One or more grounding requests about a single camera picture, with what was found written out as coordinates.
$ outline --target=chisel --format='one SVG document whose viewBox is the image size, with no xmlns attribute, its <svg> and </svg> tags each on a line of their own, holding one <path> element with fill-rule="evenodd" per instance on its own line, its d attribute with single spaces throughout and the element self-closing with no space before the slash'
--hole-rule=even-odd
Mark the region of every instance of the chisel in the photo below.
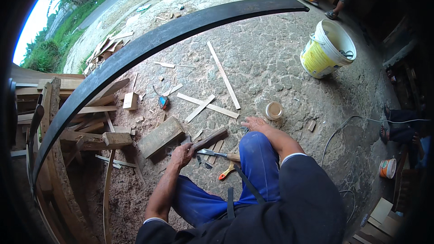
<svg viewBox="0 0 434 244">
<path fill-rule="evenodd" d="M 218 153 L 218 152 L 214 152 L 213 150 L 209 150 L 209 149 L 201 149 L 197 153 L 204 154 L 204 155 L 223 156 L 223 157 L 227 158 L 228 160 L 240 162 L 240 155 L 235 154 L 235 153 Z"/>
</svg>

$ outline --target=sandal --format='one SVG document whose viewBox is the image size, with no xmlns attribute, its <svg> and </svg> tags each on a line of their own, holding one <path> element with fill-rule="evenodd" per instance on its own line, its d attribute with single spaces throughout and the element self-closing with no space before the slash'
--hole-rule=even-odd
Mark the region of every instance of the sandal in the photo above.
<svg viewBox="0 0 434 244">
<path fill-rule="evenodd" d="M 383 125 L 381 125 L 383 128 L 384 128 L 384 135 L 382 135 L 381 134 L 381 128 L 380 128 L 380 138 L 381 138 L 381 141 L 384 143 L 384 144 L 387 144 L 387 142 L 388 142 L 388 140 L 387 140 L 387 128 L 386 127 L 384 127 Z"/>
<path fill-rule="evenodd" d="M 387 106 L 386 103 L 384 104 L 383 110 L 384 110 L 384 114 L 386 115 L 386 119 L 389 120 L 389 118 L 390 118 L 390 108 Z"/>
</svg>

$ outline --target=yellow bucket label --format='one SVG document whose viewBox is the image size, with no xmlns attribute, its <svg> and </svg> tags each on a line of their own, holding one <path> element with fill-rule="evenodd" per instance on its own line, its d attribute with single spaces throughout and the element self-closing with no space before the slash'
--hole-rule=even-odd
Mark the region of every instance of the yellow bucket label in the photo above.
<svg viewBox="0 0 434 244">
<path fill-rule="evenodd" d="M 318 42 L 310 42 L 313 44 L 302 54 L 303 65 L 309 73 L 315 76 L 324 76 L 341 67 L 327 56 Z"/>
</svg>

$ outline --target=blue pants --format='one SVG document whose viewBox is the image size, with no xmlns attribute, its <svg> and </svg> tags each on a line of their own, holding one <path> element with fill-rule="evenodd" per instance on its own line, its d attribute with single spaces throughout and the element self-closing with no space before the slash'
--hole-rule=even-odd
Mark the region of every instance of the blue pants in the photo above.
<svg viewBox="0 0 434 244">
<path fill-rule="evenodd" d="M 275 202 L 279 196 L 279 156 L 267 137 L 260 132 L 249 132 L 240 141 L 241 170 L 266 202 Z M 240 204 L 257 204 L 243 182 Z M 189 224 L 198 227 L 213 221 L 226 212 L 227 202 L 219 196 L 206 193 L 188 177 L 179 176 L 173 209 Z"/>
</svg>

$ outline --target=small plastic container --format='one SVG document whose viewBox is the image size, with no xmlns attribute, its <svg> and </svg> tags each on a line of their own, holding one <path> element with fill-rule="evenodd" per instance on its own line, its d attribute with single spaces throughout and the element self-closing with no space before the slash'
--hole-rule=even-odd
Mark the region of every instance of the small plastic container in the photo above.
<svg viewBox="0 0 434 244">
<path fill-rule="evenodd" d="M 270 121 L 276 120 L 283 115 L 283 106 L 273 101 L 266 106 L 264 115 Z"/>
</svg>

